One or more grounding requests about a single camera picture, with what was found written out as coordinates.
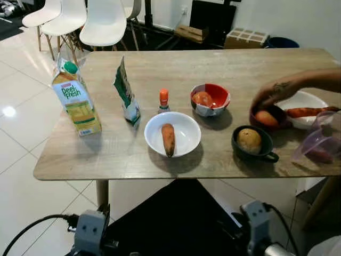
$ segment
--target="orange bottle cap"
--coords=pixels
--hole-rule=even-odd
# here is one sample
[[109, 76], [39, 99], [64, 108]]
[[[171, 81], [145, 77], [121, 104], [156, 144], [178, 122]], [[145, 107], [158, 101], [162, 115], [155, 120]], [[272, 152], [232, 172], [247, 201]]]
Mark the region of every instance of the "orange bottle cap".
[[160, 90], [160, 105], [166, 106], [168, 104], [168, 90], [163, 88]]

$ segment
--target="human hand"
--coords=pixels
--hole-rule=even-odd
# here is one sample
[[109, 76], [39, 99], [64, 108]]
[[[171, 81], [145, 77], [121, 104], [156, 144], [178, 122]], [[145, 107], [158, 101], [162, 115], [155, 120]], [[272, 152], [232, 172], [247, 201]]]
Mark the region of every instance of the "human hand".
[[300, 89], [296, 81], [278, 81], [265, 84], [254, 97], [251, 108], [267, 108], [276, 102], [292, 97]]

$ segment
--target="dark green bowl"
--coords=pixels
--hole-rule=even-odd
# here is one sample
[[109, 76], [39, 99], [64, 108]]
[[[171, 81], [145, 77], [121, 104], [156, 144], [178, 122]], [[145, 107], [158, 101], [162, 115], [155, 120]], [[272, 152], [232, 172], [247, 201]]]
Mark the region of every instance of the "dark green bowl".
[[[262, 138], [262, 149], [259, 154], [252, 154], [246, 152], [241, 147], [239, 147], [237, 143], [237, 136], [238, 133], [245, 128], [253, 129], [259, 133]], [[279, 159], [279, 156], [272, 152], [273, 143], [271, 137], [261, 128], [251, 126], [251, 125], [243, 125], [236, 128], [233, 131], [232, 138], [231, 138], [232, 148], [235, 154], [244, 161], [262, 161], [262, 162], [269, 162], [269, 163], [276, 163]]]

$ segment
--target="snack bag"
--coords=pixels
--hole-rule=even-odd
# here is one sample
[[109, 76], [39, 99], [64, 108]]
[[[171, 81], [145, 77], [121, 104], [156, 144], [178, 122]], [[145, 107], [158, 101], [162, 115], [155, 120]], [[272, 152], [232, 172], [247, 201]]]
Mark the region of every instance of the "snack bag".
[[52, 88], [73, 121], [78, 135], [84, 136], [102, 130], [97, 112], [75, 64], [58, 56]]
[[118, 94], [122, 99], [124, 117], [133, 125], [137, 124], [141, 117], [140, 108], [127, 80], [126, 69], [124, 67], [124, 56], [122, 57], [120, 66], [117, 68], [116, 79], [113, 86], [116, 87]]

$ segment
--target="green cap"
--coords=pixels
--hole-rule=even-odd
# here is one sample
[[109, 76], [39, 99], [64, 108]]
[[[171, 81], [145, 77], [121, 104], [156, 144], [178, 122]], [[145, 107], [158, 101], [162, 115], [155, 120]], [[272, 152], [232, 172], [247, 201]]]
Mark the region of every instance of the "green cap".
[[64, 69], [71, 73], [71, 74], [75, 74], [77, 72], [77, 66], [75, 64], [73, 64], [71, 61], [67, 61], [64, 64]]

